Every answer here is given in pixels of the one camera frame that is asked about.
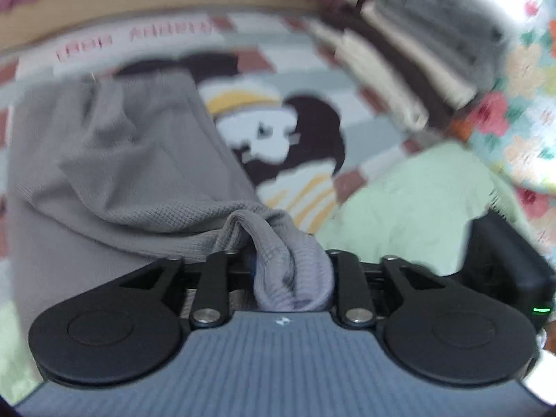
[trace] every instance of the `floral fabric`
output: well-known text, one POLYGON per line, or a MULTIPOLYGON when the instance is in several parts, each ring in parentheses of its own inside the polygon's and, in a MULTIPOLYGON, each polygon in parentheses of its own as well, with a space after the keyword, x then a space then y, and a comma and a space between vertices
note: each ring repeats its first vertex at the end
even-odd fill
POLYGON ((518 187, 554 195, 556 0, 501 1, 519 32, 503 75, 468 115, 466 137, 483 160, 518 187))
POLYGON ((536 234, 536 248, 555 265, 556 199, 524 188, 516 188, 516 193, 536 234))

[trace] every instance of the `bedsheet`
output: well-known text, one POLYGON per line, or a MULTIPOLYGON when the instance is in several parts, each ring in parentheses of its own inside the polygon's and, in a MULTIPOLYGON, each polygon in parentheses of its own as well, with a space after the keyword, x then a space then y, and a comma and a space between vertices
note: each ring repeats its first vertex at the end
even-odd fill
MULTIPOLYGON (((249 11, 168 13, 84 28, 10 58, 0 66, 0 195, 13 104, 26 89, 76 76, 182 68, 260 199, 316 232, 353 192, 436 138, 397 129, 375 92, 312 40, 310 20, 249 11)), ((9 211, 9 202, 0 203, 2 214, 9 211)), ((17 265, 10 264, 2 222, 0 273, 10 277, 17 265)), ((0 326, 13 328, 9 280, 0 284, 0 326)), ((16 402, 39 377, 23 336, 3 335, 0 394, 16 402)))

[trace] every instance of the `cartoon character print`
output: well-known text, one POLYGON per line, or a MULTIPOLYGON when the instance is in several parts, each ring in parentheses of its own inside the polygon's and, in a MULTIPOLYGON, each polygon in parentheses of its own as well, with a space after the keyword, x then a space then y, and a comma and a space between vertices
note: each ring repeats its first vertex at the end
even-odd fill
POLYGON ((336 110, 317 96, 283 98, 255 76, 242 75, 238 56, 228 52, 141 61, 116 75, 167 69, 191 73, 259 198, 288 211, 304 231, 316 232, 337 206, 333 177, 345 160, 336 110))

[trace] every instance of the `blue ribbed surface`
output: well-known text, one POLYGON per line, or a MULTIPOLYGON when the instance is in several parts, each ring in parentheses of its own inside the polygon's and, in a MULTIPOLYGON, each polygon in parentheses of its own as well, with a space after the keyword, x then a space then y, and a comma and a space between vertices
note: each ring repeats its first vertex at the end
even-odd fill
POLYGON ((517 382, 439 387, 385 356, 372 334, 328 313, 236 312, 196 331, 168 366, 106 390, 46 383, 23 417, 537 417, 547 408, 517 382))

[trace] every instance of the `gray folded towel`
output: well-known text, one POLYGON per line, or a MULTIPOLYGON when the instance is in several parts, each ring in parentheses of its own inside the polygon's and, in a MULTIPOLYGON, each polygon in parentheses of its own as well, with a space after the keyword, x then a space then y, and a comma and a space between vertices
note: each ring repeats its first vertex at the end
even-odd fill
POLYGON ((481 91, 501 72, 509 36, 474 0, 374 0, 385 18, 422 42, 481 91))
POLYGON ((10 155, 8 232, 27 321, 52 296, 154 257, 203 261, 251 239, 261 309, 318 310, 329 300, 326 253, 287 213, 258 201, 187 74, 35 89, 16 111, 10 155), (48 218, 58 227, 48 229, 48 218), (88 271, 98 259, 109 271, 88 271))

